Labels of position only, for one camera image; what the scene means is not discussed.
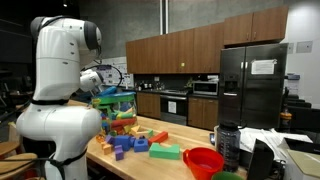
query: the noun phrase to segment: green toy block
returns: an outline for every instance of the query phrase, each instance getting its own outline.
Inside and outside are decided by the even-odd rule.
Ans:
[[[180,146],[173,144],[171,147],[162,147],[159,143],[152,143],[149,156],[163,159],[180,159]]]
[[[149,135],[149,137],[153,136],[153,130],[152,129],[148,130],[148,135]]]

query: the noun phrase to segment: purple toy block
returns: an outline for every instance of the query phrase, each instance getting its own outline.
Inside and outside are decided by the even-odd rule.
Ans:
[[[107,137],[105,138],[105,141],[108,143],[108,144],[113,144],[114,143],[114,137],[110,136],[110,135],[107,135]]]
[[[130,146],[131,147],[134,147],[134,141],[136,140],[136,138],[135,137],[131,137],[130,138]]]
[[[125,136],[125,135],[118,135],[114,138],[114,146],[122,145],[122,149],[124,151],[129,151],[130,150],[130,136]]]
[[[134,152],[145,152],[149,150],[148,139],[136,139],[134,142]]]
[[[124,153],[121,145],[114,147],[114,153],[116,155],[116,161],[119,161],[124,158]]]

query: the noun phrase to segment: gray wall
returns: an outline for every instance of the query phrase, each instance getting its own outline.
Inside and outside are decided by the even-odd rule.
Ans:
[[[168,2],[169,32],[214,24],[226,17],[284,4],[284,0]],[[125,42],[160,34],[160,0],[79,0],[79,8],[80,18],[96,23],[102,31],[102,58],[125,56]]]

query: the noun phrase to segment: oven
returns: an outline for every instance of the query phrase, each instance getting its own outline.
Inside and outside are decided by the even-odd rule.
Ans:
[[[187,125],[187,95],[162,94],[160,95],[160,102],[160,119],[162,121],[184,126]]]

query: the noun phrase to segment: stainless steel refrigerator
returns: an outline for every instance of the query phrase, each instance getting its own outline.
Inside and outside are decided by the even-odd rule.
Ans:
[[[279,127],[288,44],[221,50],[218,121]]]

